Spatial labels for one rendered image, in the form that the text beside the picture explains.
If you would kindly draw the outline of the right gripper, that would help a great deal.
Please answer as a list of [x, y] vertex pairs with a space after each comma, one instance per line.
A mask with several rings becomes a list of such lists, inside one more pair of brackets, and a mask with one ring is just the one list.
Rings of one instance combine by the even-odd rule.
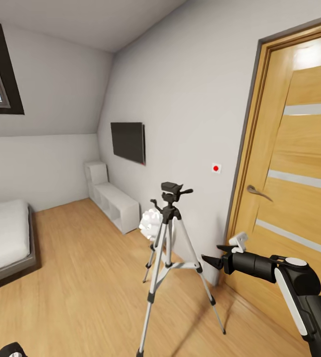
[[235, 270], [241, 271], [243, 273], [247, 273], [249, 275], [253, 275], [257, 277], [255, 273], [255, 261], [258, 254], [250, 253], [250, 252], [235, 252], [232, 250], [235, 249], [236, 246], [229, 245], [218, 245], [217, 248], [223, 250], [225, 253], [221, 256], [221, 258], [210, 257], [202, 255], [202, 259], [209, 263], [210, 265], [217, 268], [219, 271], [224, 266], [224, 272], [231, 275]]

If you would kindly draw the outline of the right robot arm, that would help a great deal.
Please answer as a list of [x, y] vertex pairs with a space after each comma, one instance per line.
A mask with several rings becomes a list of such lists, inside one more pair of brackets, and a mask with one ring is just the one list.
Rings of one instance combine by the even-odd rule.
[[231, 275], [235, 270], [278, 282], [302, 338], [309, 343], [312, 357], [321, 357], [321, 283], [309, 264], [299, 258], [271, 255], [270, 258], [246, 252], [248, 236], [240, 232], [229, 245], [218, 245], [221, 258], [202, 255], [202, 259], [219, 271]]

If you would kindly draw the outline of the digital camera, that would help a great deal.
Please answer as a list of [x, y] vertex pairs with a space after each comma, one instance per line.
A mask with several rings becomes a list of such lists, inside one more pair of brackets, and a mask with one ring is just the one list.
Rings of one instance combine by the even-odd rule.
[[0, 357], [10, 357], [10, 355], [14, 353], [20, 353], [22, 357], [28, 357], [18, 342], [4, 346], [0, 350]]

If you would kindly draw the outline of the camera tripod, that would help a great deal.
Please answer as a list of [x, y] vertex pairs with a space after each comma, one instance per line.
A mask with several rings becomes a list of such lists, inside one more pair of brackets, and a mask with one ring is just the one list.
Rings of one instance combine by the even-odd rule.
[[[198, 258], [195, 254], [195, 251], [193, 249], [192, 243], [190, 241], [190, 238], [188, 236], [187, 230], [184, 226], [181, 214], [179, 212], [179, 209], [177, 209], [175, 206], [173, 206], [174, 202], [178, 202], [180, 199], [181, 194], [188, 194], [188, 193], [193, 193], [193, 189], [187, 189], [185, 191], [180, 192], [182, 189], [182, 185], [177, 185], [177, 183], [172, 183], [172, 182], [164, 182], [161, 183], [161, 188], [164, 191], [167, 191], [168, 193], [166, 194], [163, 192], [162, 198], [164, 201], [168, 202], [168, 206], [163, 207], [163, 209], [159, 208], [157, 206], [157, 201], [156, 199], [151, 199], [150, 201], [155, 204], [155, 208], [160, 211], [160, 214], [162, 214], [162, 218], [159, 224], [159, 228], [156, 234], [156, 239], [154, 244], [151, 246], [152, 249], [152, 254], [150, 257], [149, 262], [146, 264], [147, 272], [144, 278], [143, 283], [146, 282], [146, 278], [149, 272], [149, 268], [151, 268], [151, 263], [152, 259], [154, 256], [154, 253], [157, 252], [157, 257], [156, 257], [156, 262], [155, 262], [155, 267], [154, 267], [154, 272], [153, 272], [153, 278], [152, 278], [152, 283], [151, 287], [148, 293], [148, 308], [147, 308], [147, 313], [146, 313], [146, 318], [145, 318], [145, 323], [144, 323], [144, 329], [142, 333], [142, 339], [141, 339], [141, 344], [138, 349], [138, 352], [136, 354], [136, 357], [143, 357], [144, 353], [144, 343], [145, 343], [145, 338], [146, 338], [146, 333], [147, 333], [147, 327], [148, 327], [148, 322], [149, 322], [149, 317], [151, 313], [151, 308], [152, 304], [154, 303], [155, 299], [155, 293], [157, 292], [158, 288], [160, 287], [161, 283], [165, 279], [166, 275], [171, 269], [195, 269], [200, 275], [203, 280], [203, 283], [205, 285], [206, 291], [209, 296], [209, 300], [211, 302], [211, 305], [213, 306], [215, 313], [217, 315], [217, 318], [219, 320], [220, 326], [222, 328], [223, 334], [226, 335], [226, 331], [224, 330], [222, 323], [220, 321], [219, 315], [217, 313], [217, 310], [215, 308], [216, 301], [213, 296], [211, 296], [210, 291], [208, 289], [208, 286], [206, 284], [205, 278], [203, 276], [203, 268], [200, 262], [198, 262]], [[172, 262], [171, 261], [171, 255], [172, 255], [172, 230], [173, 230], [173, 218], [177, 217], [179, 220], [180, 226], [182, 228], [183, 234], [186, 238], [187, 244], [190, 248], [190, 251], [192, 253], [193, 259], [195, 263], [178, 263], [178, 262]], [[163, 253], [164, 245], [167, 246], [166, 250], [166, 256]], [[161, 260], [165, 264], [164, 268], [159, 272]]]

